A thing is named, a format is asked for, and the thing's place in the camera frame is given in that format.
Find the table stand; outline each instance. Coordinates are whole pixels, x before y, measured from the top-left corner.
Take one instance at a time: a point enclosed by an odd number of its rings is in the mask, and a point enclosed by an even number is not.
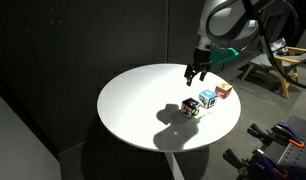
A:
[[[165,157],[167,159],[167,162],[169,163],[169,166],[171,168],[171,171],[173,173],[173,177],[175,180],[184,180],[183,174],[181,172],[181,169],[179,167],[179,164],[177,163],[175,156],[173,153],[165,153]]]

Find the dark wall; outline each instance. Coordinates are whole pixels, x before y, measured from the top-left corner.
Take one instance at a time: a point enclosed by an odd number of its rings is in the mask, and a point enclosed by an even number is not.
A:
[[[165,1],[2,1],[0,76],[63,151],[103,130],[96,102],[108,80],[166,62],[165,37]]]

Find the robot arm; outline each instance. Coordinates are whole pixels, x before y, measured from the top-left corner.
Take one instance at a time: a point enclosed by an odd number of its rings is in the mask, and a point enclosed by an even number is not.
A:
[[[217,44],[251,35],[258,28],[253,12],[260,12],[274,0],[206,0],[198,30],[193,64],[187,65],[184,77],[190,86],[195,75],[203,81],[210,71],[210,58]]]

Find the dark floor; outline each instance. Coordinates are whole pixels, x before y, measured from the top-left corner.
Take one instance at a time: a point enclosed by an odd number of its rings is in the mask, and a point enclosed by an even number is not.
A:
[[[234,86],[241,101],[241,115],[233,130],[221,140],[196,151],[176,153],[183,175],[188,180],[235,179],[237,170],[222,154],[231,148],[239,158],[249,158],[261,142],[247,134],[256,123],[269,129],[291,116],[306,120],[306,90],[290,87],[290,99],[281,96],[276,82],[265,81],[258,73],[240,81],[243,70],[224,71],[220,76]],[[306,64],[300,68],[301,81],[306,84]],[[173,179],[163,153],[149,152],[120,142],[104,133],[84,144],[76,145],[59,155],[63,180],[99,179]]]

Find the colorful cube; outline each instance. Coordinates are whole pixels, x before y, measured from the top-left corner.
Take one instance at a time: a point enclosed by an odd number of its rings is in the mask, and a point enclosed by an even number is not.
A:
[[[199,113],[200,103],[193,98],[186,99],[182,102],[181,112],[188,118],[192,118]]]
[[[199,94],[199,99],[202,106],[208,109],[215,105],[217,94],[207,89]]]
[[[221,83],[216,86],[215,93],[217,94],[219,98],[225,99],[230,95],[232,88],[233,87],[229,84]]]

